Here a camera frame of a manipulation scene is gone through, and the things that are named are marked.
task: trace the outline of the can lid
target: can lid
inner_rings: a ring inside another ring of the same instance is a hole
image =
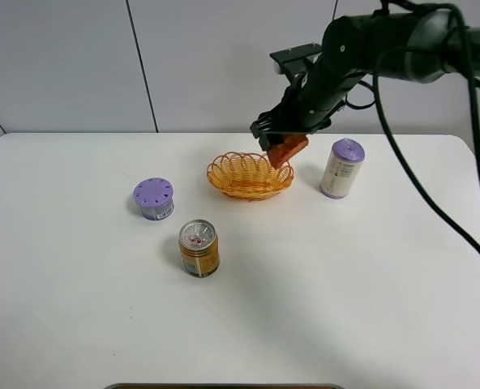
[[[174,196],[174,188],[164,178],[154,177],[140,182],[134,189],[134,201],[143,208],[160,207]]]
[[[348,138],[335,142],[332,151],[337,158],[347,162],[362,162],[366,156],[364,148],[358,142]]]
[[[207,249],[216,238],[215,227],[206,220],[192,220],[182,226],[179,241],[190,250]]]

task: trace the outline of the white cylindrical container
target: white cylindrical container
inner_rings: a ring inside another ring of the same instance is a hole
[[[332,199],[344,198],[350,192],[364,157],[364,149],[356,141],[344,138],[335,142],[321,180],[321,191]]]

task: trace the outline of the white tabletop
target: white tabletop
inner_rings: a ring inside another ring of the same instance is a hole
[[[0,389],[114,383],[480,387],[480,258],[428,208],[381,135],[350,195],[319,192],[332,143],[313,135],[293,185],[225,197],[206,166],[249,134],[0,138]],[[398,137],[436,201],[480,241],[474,159],[443,135]],[[135,185],[164,177],[153,222]],[[211,221],[221,265],[182,269],[178,230]]]

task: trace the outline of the purple lid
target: purple lid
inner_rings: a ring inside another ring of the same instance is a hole
[[[140,207],[160,207],[172,199],[174,188],[164,178],[149,178],[135,187],[133,195]]]
[[[344,138],[338,140],[332,146],[334,155],[340,160],[347,162],[361,162],[364,160],[364,148],[352,139]]]

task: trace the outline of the wicker basket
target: wicker basket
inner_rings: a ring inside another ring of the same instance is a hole
[[[287,189],[293,179],[289,162],[274,169],[267,156],[253,152],[228,152],[208,166],[209,182],[236,199],[268,199]]]

